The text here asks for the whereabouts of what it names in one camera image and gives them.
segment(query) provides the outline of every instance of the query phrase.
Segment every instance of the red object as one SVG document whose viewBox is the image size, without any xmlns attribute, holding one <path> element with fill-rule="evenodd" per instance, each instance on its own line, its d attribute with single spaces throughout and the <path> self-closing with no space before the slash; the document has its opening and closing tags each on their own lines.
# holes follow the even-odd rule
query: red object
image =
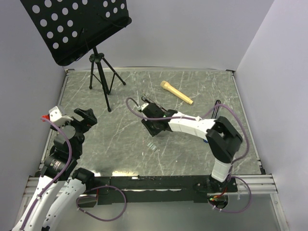
<svg viewBox="0 0 308 231">
<path fill-rule="evenodd" d="M 49 114 L 48 115 L 43 115 L 42 118 L 50 120 Z"/>
</svg>

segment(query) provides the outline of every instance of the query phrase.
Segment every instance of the marble table surface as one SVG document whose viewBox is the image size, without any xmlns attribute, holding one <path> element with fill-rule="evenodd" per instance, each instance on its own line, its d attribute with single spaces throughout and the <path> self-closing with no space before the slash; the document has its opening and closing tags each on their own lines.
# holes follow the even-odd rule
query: marble table surface
<svg viewBox="0 0 308 231">
<path fill-rule="evenodd" d="M 98 119 L 98 124 L 85 134 L 83 155 L 77 167 L 86 168 L 102 176 L 211 173 L 215 159 L 209 145 L 202 139 L 168 131 L 152 137 L 141 123 L 141 119 L 127 109 L 127 97 L 132 97 L 142 104 L 141 96 L 144 94 L 166 109 L 175 109 L 191 116 L 204 115 L 219 99 L 235 111 L 249 134 L 250 143 L 252 142 L 231 72 L 119 69 L 118 73 L 126 81 L 126 86 L 115 79 L 111 95 L 108 96 L 111 112 L 107 111 L 102 87 L 96 79 L 93 79 L 93 89 L 89 89 L 90 72 L 68 73 L 60 105 L 69 116 L 76 118 L 79 117 L 73 113 L 75 108 L 92 108 Z M 107 71 L 105 75 L 110 84 L 113 73 Z M 194 101 L 193 104 L 189 105 L 162 89 L 160 83 L 163 80 L 189 96 Z M 218 115 L 228 118 L 243 135 L 227 110 L 221 108 Z M 147 146 L 149 141 L 157 146 L 155 151 Z M 257 155 L 253 145 L 251 147 L 248 156 L 234 164 L 233 174 L 260 174 Z M 245 148 L 246 143 L 243 142 L 236 156 L 242 155 Z"/>
</svg>

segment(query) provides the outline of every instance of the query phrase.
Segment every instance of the white wall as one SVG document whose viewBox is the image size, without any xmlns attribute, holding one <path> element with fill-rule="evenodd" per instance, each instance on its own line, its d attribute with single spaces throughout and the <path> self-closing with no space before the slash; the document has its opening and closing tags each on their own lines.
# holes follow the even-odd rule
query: white wall
<svg viewBox="0 0 308 231">
<path fill-rule="evenodd" d="M 64 79 L 19 0 L 0 1 L 0 229 L 11 230 L 48 135 L 40 117 Z"/>
<path fill-rule="evenodd" d="M 235 72 L 291 230 L 308 228 L 308 1 L 275 0 Z"/>
<path fill-rule="evenodd" d="M 127 0 L 132 23 L 98 46 L 114 67 L 236 70 L 273 0 Z M 89 54 L 69 68 L 90 69 Z"/>
</svg>

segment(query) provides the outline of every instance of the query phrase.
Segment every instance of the tripod leg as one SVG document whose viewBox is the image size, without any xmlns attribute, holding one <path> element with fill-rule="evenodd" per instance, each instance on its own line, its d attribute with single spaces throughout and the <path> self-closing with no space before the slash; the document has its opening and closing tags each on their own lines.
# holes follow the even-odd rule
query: tripod leg
<svg viewBox="0 0 308 231">
<path fill-rule="evenodd" d="M 104 62 L 107 64 L 107 66 L 113 71 L 113 73 L 119 78 L 119 80 L 123 83 L 123 85 L 126 85 L 124 80 L 118 75 L 118 73 L 112 68 L 112 66 L 108 63 L 108 61 L 103 57 Z"/>
<path fill-rule="evenodd" d="M 111 112 L 111 108 L 109 106 L 109 101 L 108 101 L 108 96 L 107 96 L 108 86 L 107 86 L 107 83 L 106 83 L 106 79 L 105 79 L 105 75 L 104 75 L 101 63 L 97 63 L 97 68 L 98 68 L 98 73 L 100 75 L 102 86 L 103 86 L 103 91 L 104 91 L 104 95 L 105 95 L 105 99 L 106 99 L 107 109 L 108 109 L 108 112 Z"/>
<path fill-rule="evenodd" d="M 89 86 L 90 89 L 92 89 L 93 69 L 94 69 L 94 62 L 91 63 L 90 86 Z"/>
</svg>

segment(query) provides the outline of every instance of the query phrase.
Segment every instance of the black music stand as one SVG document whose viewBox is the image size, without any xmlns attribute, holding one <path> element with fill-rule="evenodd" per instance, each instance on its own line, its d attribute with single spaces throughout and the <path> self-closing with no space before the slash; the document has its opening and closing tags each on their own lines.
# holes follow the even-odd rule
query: black music stand
<svg viewBox="0 0 308 231">
<path fill-rule="evenodd" d="M 104 55 L 97 52 L 96 46 L 131 23 L 126 0 L 21 0 L 21 3 L 58 65 L 67 66 L 93 49 L 94 54 L 90 56 L 90 89 L 96 63 L 110 112 L 107 94 L 111 91 L 114 77 L 117 76 L 124 85 L 125 82 Z M 114 73 L 110 88 L 101 59 Z"/>
</svg>

